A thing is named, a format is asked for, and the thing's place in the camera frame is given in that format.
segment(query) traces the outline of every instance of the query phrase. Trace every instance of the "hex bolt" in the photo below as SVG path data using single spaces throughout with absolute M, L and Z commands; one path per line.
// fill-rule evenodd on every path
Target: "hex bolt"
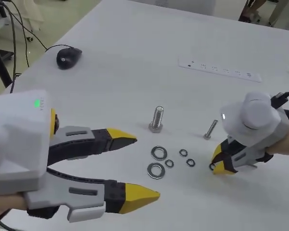
M 153 133 L 160 133 L 163 129 L 163 107 L 158 106 L 154 112 L 153 121 L 149 124 L 149 130 Z
M 211 138 L 211 133 L 213 132 L 214 128 L 216 127 L 218 123 L 218 120 L 214 120 L 212 125 L 210 126 L 210 128 L 208 129 L 208 131 L 205 133 L 205 135 L 203 136 L 204 139 L 209 140 Z

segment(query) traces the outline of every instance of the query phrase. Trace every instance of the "washer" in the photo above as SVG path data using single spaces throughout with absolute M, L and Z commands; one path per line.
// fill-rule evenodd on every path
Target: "washer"
M 159 175 L 155 175 L 155 174 L 152 173 L 152 168 L 153 167 L 158 167 L 161 170 Z M 149 166 L 148 166 L 148 175 L 150 177 L 152 177 L 153 179 L 156 179 L 156 180 L 159 180 L 159 179 L 163 178 L 164 175 L 165 175 L 164 166 L 162 164 L 159 164 L 159 163 L 151 163 L 151 164 L 149 164 Z
M 181 150 L 179 150 L 179 154 L 180 154 L 182 157 L 188 156 L 188 152 L 187 152 L 186 149 L 181 149 Z
M 210 168 L 211 171 L 213 171 L 215 169 L 216 165 L 211 163 L 208 167 Z
M 172 160 L 166 160 L 164 164 L 168 168 L 173 168 L 174 167 L 174 162 Z
M 162 157 L 156 156 L 156 154 L 155 154 L 155 151 L 156 151 L 156 150 L 161 150 L 161 151 L 163 152 L 163 156 L 162 156 Z M 166 150 L 164 147 L 162 147 L 162 146 L 156 146 L 156 147 L 153 147 L 153 149 L 152 149 L 152 151 L 151 151 L 151 155 L 153 156 L 153 158 L 154 158 L 155 160 L 162 161 L 162 160 L 165 160 L 165 159 L 167 158 L 168 153 L 167 153 L 167 150 Z
M 188 159 L 186 163 L 188 164 L 189 167 L 195 167 L 196 165 L 196 162 L 194 162 L 193 159 Z

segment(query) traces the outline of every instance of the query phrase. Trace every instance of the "computer mouse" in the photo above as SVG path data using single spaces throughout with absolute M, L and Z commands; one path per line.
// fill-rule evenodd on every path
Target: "computer mouse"
M 77 48 L 64 48 L 57 54 L 57 64 L 60 69 L 70 69 L 78 62 L 82 50 Z

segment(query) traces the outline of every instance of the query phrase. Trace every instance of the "green indicator light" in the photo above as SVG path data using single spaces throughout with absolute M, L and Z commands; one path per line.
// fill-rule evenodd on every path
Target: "green indicator light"
M 40 100 L 34 101 L 34 107 L 40 107 Z

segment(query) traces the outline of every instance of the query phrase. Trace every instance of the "white power strip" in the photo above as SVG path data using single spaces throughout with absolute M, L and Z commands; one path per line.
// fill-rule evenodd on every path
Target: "white power strip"
M 198 63 L 194 60 L 179 59 L 178 65 L 180 67 L 214 73 L 214 74 L 218 74 L 222 76 L 241 78 L 241 79 L 258 82 L 258 83 L 262 82 L 261 76 L 259 74 L 246 72 L 246 71 L 231 70 L 228 68 L 219 67 L 219 66 L 211 65 L 211 64 Z

